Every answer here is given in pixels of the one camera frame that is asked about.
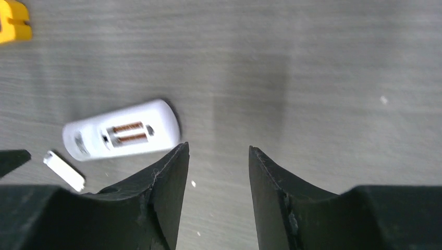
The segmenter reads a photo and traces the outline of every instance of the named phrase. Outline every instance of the black plastic part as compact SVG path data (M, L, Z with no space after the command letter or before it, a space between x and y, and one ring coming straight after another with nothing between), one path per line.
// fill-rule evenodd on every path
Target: black plastic part
M153 136L155 134L155 131L153 130L153 128L150 125L147 125L146 128L148 129L148 134L150 136Z
M261 250L442 249L442 187L357 186L336 195L250 147Z
M97 194L0 186L0 249L175 249L188 164L184 143Z
M31 154L24 149L0 151L0 178L25 164Z

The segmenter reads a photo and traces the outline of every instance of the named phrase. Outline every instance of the wood grain surface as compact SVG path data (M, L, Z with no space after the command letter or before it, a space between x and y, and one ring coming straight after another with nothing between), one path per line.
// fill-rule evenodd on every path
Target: wood grain surface
M1 183L97 192L164 153L77 162L65 123L169 99L191 160L177 249L258 249L248 146L332 192L442 184L436 0L23 0L30 42L0 46L0 148L33 160Z

